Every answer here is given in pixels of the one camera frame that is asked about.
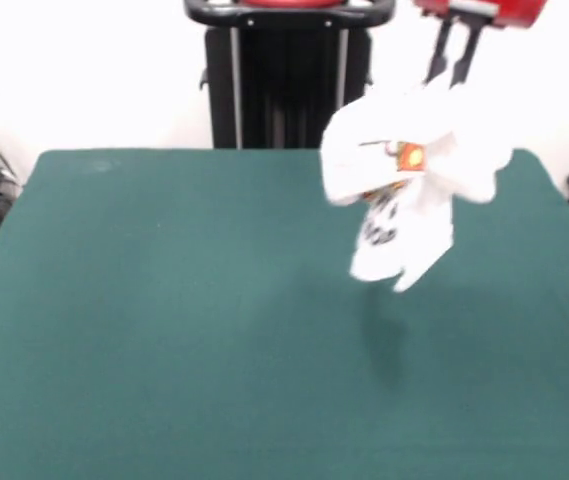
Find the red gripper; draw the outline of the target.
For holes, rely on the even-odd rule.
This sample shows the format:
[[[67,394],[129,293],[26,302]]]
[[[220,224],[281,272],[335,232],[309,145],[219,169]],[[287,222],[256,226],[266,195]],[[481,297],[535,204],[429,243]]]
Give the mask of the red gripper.
[[[442,17],[424,78],[425,83],[430,83],[447,69],[446,47],[456,17],[474,15],[500,28],[528,29],[537,21],[546,0],[414,0],[413,4],[424,12]],[[451,88],[466,82],[483,28],[483,23],[469,26],[463,54],[453,67]]]

